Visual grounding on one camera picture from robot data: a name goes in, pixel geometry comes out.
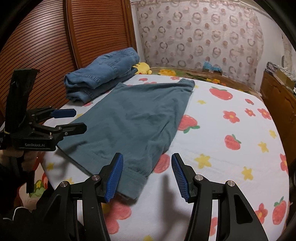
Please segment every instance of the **stuffed animal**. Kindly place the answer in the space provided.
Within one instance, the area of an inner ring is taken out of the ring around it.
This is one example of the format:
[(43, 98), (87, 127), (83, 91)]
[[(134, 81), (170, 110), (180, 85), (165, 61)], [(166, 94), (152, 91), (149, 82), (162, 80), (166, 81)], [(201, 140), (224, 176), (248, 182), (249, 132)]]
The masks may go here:
[(149, 65), (144, 62), (138, 63), (133, 67), (138, 69), (138, 72), (135, 74), (152, 74)]

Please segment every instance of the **white floral bed sheet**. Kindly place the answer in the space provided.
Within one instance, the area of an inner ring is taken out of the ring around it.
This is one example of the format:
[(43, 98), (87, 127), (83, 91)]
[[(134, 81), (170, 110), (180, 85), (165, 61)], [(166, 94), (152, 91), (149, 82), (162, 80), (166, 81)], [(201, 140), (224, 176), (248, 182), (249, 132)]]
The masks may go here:
[[(176, 82), (179, 77), (135, 75), (127, 85)], [(112, 241), (181, 241), (189, 224), (192, 204), (181, 198), (170, 166), (179, 153), (185, 164), (213, 182), (233, 180), (248, 199), (270, 241), (284, 226), (289, 201), (289, 178), (285, 153), (266, 106), (256, 97), (213, 83), (195, 80), (178, 132), (163, 154), (136, 202), (117, 195), (103, 204)], [(50, 119), (45, 125), (67, 124), (83, 115), (108, 93), (75, 108), (74, 118)], [(63, 181), (88, 178), (60, 150), (47, 152), (42, 166), (54, 188)], [(217, 201), (213, 201), (209, 240), (217, 228)], [(78, 219), (83, 222), (82, 205)]]

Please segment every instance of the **wooden cabinet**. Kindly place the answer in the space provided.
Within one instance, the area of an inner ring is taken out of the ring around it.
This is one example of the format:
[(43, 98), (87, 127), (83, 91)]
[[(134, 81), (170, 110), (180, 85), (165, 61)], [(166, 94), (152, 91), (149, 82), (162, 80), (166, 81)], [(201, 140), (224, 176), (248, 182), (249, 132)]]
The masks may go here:
[(264, 72), (260, 92), (279, 132), (287, 163), (296, 159), (296, 96)]

